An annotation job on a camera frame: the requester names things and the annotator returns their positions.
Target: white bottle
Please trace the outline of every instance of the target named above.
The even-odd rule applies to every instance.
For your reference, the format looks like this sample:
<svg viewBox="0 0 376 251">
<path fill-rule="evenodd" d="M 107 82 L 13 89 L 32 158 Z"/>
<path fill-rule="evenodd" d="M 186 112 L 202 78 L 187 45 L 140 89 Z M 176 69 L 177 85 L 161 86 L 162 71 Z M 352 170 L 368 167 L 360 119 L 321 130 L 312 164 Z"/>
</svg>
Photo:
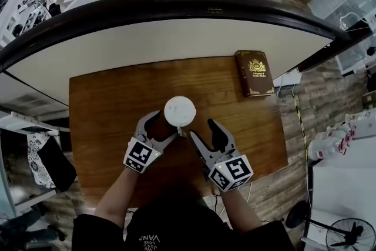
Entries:
<svg viewBox="0 0 376 251">
<path fill-rule="evenodd" d="M 329 158 L 343 149 L 343 141 L 336 137 L 314 139 L 308 146 L 308 157 L 312 160 Z"/>
</svg>

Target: curved shelf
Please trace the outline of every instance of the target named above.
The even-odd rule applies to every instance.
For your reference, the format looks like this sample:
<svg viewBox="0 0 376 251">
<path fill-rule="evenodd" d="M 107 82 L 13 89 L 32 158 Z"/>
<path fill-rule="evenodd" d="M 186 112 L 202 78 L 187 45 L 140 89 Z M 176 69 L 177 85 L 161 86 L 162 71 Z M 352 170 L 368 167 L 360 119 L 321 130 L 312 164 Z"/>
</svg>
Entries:
<svg viewBox="0 0 376 251">
<path fill-rule="evenodd" d="M 346 32 L 312 15 L 266 0 L 101 0 L 46 20 L 9 43 L 0 51 L 0 72 L 49 46 L 92 32 L 141 22 L 190 18 L 261 22 L 332 40 L 349 39 Z"/>
</svg>

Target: patterned cloth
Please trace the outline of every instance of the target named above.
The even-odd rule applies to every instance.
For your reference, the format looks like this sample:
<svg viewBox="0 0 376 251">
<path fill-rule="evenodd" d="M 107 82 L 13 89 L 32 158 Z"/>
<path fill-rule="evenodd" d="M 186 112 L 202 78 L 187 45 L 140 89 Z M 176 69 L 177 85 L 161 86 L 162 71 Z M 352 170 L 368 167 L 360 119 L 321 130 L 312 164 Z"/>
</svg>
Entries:
<svg viewBox="0 0 376 251">
<path fill-rule="evenodd" d="M 34 175 L 36 184 L 43 185 L 46 188 L 55 188 L 49 173 L 43 165 L 38 151 L 46 144 L 48 139 L 53 139 L 45 132 L 39 132 L 28 136 L 28 160 L 31 171 Z"/>
</svg>

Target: gold emblem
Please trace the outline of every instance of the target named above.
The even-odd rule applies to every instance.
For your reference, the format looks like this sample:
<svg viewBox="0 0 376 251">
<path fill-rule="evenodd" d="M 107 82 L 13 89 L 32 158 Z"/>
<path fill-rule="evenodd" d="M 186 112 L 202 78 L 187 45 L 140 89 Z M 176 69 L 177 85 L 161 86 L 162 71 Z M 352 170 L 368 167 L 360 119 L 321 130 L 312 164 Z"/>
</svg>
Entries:
<svg viewBox="0 0 376 251">
<path fill-rule="evenodd" d="M 251 88 L 249 89 L 249 93 L 253 95 L 260 94 L 258 91 L 253 91 Z"/>
<path fill-rule="evenodd" d="M 266 71 L 266 68 L 262 62 L 259 62 L 259 60 L 253 59 L 252 62 L 249 61 L 249 71 L 264 72 Z"/>
</svg>

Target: shoe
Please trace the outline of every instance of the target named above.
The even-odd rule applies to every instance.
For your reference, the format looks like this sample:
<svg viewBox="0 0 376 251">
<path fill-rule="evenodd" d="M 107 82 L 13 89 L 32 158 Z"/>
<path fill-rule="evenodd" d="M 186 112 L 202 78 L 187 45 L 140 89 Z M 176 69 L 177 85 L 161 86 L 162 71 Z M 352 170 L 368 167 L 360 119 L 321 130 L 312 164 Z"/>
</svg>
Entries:
<svg viewBox="0 0 376 251">
<path fill-rule="evenodd" d="M 59 235 L 59 240 L 61 242 L 64 242 L 64 240 L 65 240 L 65 234 L 64 234 L 63 231 L 61 231 L 59 228 L 55 227 L 54 225 L 48 225 L 47 228 L 50 228 L 50 229 L 56 231 L 58 233 L 58 235 Z"/>
</svg>

